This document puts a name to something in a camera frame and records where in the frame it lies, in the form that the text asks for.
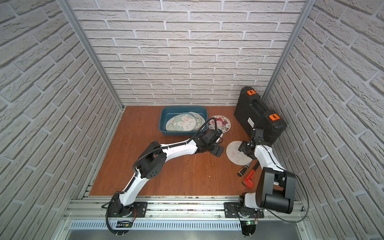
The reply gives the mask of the green bunny coaster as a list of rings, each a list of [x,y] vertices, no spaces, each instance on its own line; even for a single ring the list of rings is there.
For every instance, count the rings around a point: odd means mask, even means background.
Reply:
[[[175,131],[191,132],[195,129],[197,120],[193,115],[186,113],[175,116],[171,123]]]

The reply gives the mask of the green tulip coaster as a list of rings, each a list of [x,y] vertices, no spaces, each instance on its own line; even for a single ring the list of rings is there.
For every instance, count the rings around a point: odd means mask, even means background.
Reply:
[[[196,126],[194,128],[194,131],[197,131],[205,123],[206,120],[198,113],[190,112],[190,114],[193,115],[196,119]]]

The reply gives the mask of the white alpaca coaster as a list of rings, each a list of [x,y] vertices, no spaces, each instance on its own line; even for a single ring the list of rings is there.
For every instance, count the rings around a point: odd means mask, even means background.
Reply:
[[[176,120],[175,117],[169,119],[166,123],[166,131],[175,131],[174,127],[174,121]]]

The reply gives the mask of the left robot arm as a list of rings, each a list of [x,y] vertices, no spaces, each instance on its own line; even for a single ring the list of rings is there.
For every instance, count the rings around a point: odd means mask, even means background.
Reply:
[[[134,201],[144,185],[159,175],[166,162],[186,155],[209,152],[220,157],[224,147],[220,146],[223,131],[207,130],[204,134],[195,134],[188,140],[159,144],[152,142],[133,166],[134,175],[121,192],[116,192],[110,202],[102,207],[107,217],[127,217],[133,212]]]

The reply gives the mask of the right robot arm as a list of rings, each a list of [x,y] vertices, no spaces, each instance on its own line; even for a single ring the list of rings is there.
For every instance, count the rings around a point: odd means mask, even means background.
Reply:
[[[252,129],[251,139],[243,141],[239,151],[257,163],[243,181],[244,185],[254,186],[253,174],[261,169],[261,176],[254,193],[244,193],[240,205],[247,209],[266,209],[290,214],[293,211],[296,187],[296,175],[286,171],[273,153],[273,149],[264,141],[262,129]]]

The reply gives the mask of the teal plastic storage box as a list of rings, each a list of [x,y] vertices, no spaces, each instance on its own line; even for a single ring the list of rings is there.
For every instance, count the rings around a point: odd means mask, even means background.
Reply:
[[[205,120],[208,119],[208,111],[204,107],[200,106],[171,106],[165,107],[162,110],[160,121],[159,121],[159,130],[166,136],[192,136],[196,131],[192,130],[191,132],[178,132],[178,131],[166,131],[166,123],[169,119],[180,115],[180,114],[190,114],[190,112],[195,112],[204,117]]]

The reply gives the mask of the pale moon bunny coaster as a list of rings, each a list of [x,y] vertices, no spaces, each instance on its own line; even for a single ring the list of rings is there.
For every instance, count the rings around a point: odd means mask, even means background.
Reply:
[[[245,155],[243,152],[239,151],[241,143],[241,141],[234,141],[228,144],[226,147],[226,154],[228,159],[235,165],[245,166],[248,165],[252,159]]]

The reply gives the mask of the yellow black screwdriver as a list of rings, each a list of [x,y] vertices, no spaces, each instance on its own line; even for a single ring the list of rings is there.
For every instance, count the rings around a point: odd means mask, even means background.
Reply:
[[[251,165],[251,162],[249,162],[248,164],[244,165],[244,166],[239,170],[239,172],[238,172],[238,176],[239,176],[239,177],[242,177],[242,176],[247,172],[247,170],[249,169],[250,165]]]

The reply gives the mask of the red rose floral coaster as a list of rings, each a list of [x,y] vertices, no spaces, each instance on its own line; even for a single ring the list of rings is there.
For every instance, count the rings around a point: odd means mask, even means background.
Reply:
[[[224,134],[227,133],[231,129],[232,125],[231,125],[230,120],[227,117],[221,116],[221,115],[216,115],[216,116],[213,116],[213,118],[216,119],[218,130],[221,130]],[[208,124],[208,128],[210,130],[215,129],[215,121],[214,120],[210,120],[210,122]]]

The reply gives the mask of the red black screwdriver tool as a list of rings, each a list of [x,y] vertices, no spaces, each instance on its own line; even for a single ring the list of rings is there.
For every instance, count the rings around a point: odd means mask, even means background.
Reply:
[[[253,188],[254,187],[254,182],[253,182],[253,177],[254,173],[257,171],[257,169],[260,167],[260,163],[257,162],[255,166],[252,168],[250,173],[246,176],[246,178],[243,180],[243,185],[245,185],[248,188]]]

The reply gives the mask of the black tool case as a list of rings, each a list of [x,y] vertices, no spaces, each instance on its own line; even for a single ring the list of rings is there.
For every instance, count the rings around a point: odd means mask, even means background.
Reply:
[[[253,129],[263,130],[263,139],[268,146],[274,144],[287,127],[285,120],[269,109],[250,86],[241,89],[234,116],[249,136]]]

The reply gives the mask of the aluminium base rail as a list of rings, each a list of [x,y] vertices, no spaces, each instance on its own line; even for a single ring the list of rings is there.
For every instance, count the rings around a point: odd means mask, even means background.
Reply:
[[[218,230],[240,231],[241,226],[257,225],[261,221],[289,223],[306,218],[301,202],[295,202],[291,214],[263,209],[242,210],[236,196],[203,197],[139,197],[135,212],[118,217],[110,212],[106,217],[108,198],[89,197],[72,200],[62,218],[63,230]]]

